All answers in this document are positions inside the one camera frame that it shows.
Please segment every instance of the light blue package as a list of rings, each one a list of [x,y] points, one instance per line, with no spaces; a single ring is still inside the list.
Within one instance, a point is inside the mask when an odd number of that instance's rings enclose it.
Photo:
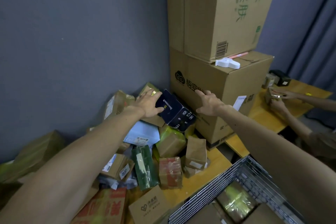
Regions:
[[[153,145],[160,141],[158,127],[144,121],[138,121],[126,135],[124,142],[139,146]]]

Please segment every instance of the person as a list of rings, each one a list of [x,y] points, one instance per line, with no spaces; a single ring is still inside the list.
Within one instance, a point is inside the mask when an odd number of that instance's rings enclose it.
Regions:
[[[161,93],[152,90],[91,133],[60,151],[18,190],[0,212],[0,223],[69,223],[92,182],[116,152],[132,126],[152,117]],[[308,223],[331,223],[336,218],[336,173],[273,131],[225,105],[210,91],[196,112],[219,116],[238,134],[254,158],[273,176],[291,204]]]
[[[314,107],[336,112],[336,101],[334,100],[307,96],[282,88],[276,88],[274,91],[283,94],[283,99],[300,99]],[[303,150],[336,171],[336,133],[314,133],[289,112],[283,101],[272,100],[270,106],[271,110],[280,114],[299,136]]]

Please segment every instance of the metal wire basket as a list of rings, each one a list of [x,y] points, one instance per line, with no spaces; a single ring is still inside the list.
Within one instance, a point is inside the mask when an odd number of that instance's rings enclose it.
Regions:
[[[250,156],[236,162],[187,200],[184,205],[170,215],[168,223],[185,223],[203,206],[218,196],[233,180],[238,181],[257,202],[267,203],[285,223],[303,223],[300,213],[288,203],[280,189],[272,181],[272,177]]]

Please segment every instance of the human hand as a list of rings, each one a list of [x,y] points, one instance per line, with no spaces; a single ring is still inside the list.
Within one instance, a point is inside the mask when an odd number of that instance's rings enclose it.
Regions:
[[[286,114],[288,112],[287,107],[285,106],[285,103],[280,99],[280,100],[275,100],[272,99],[270,102],[270,107],[271,110],[274,112],[278,112],[282,115]]]
[[[293,99],[293,98],[297,98],[297,93],[289,91],[289,90],[285,90],[282,88],[273,88],[272,89],[274,92],[277,93],[281,93],[283,94],[282,99]]]
[[[200,90],[195,90],[195,93],[200,96],[203,104],[202,107],[196,110],[198,113],[202,113],[208,116],[218,116],[220,107],[225,106],[225,104],[209,90],[205,90],[204,93]]]
[[[142,118],[150,118],[164,110],[163,107],[155,107],[156,101],[162,95],[162,92],[157,92],[152,96],[153,89],[142,93],[136,98],[136,101],[131,105],[139,108],[143,112]]]

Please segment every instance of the curtain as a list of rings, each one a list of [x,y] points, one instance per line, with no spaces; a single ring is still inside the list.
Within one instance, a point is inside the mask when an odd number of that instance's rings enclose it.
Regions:
[[[336,92],[336,0],[324,0],[287,73],[293,79]],[[336,100],[336,94],[330,99]],[[307,114],[335,128],[336,113]]]

